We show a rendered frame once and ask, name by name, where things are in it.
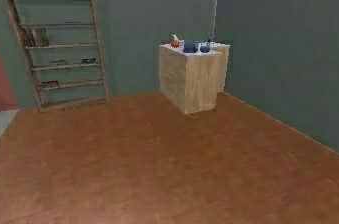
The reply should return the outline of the pale wooden cabinet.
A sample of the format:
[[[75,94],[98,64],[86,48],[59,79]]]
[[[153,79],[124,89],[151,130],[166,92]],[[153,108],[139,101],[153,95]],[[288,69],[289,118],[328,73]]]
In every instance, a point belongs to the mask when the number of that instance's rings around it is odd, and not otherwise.
[[[160,91],[183,114],[213,110],[223,54],[184,53],[170,44],[159,46]]]

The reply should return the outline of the row of books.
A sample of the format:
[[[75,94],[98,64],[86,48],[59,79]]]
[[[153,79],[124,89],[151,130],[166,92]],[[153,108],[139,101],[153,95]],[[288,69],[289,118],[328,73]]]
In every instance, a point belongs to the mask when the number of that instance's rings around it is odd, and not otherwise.
[[[19,34],[24,46],[46,47],[49,45],[45,28],[21,28]]]

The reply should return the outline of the large blue pot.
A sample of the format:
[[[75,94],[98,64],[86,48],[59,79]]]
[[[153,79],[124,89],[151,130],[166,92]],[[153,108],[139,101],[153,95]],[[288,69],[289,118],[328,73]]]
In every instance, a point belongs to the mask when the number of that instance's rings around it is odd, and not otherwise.
[[[198,51],[198,43],[193,41],[185,41],[183,45],[184,53],[196,53]]]

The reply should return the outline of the brown wooden open shelf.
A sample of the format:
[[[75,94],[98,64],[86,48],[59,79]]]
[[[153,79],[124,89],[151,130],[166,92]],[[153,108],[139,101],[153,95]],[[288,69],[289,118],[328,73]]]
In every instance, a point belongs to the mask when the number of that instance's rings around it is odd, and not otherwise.
[[[107,76],[96,0],[4,0],[36,107],[41,112],[105,102]],[[24,46],[21,28],[45,28],[49,45]],[[94,64],[82,64],[96,58]],[[41,82],[58,80],[56,88]]]

